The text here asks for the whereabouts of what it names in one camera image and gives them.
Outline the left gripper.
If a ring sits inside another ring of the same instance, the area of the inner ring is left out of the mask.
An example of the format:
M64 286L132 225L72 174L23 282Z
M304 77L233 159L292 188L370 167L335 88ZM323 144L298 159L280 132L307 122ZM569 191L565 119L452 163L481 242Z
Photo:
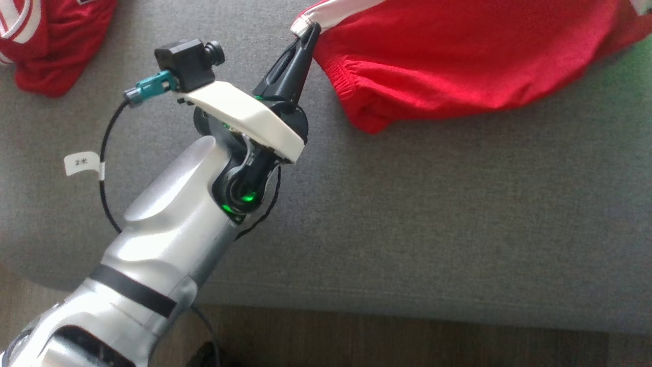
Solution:
M321 28L308 26L277 58L253 95L298 104L320 34ZM194 109L194 125L198 133L214 137L230 152L230 160L211 190L219 207L241 224L262 205L273 171L290 160L199 107Z

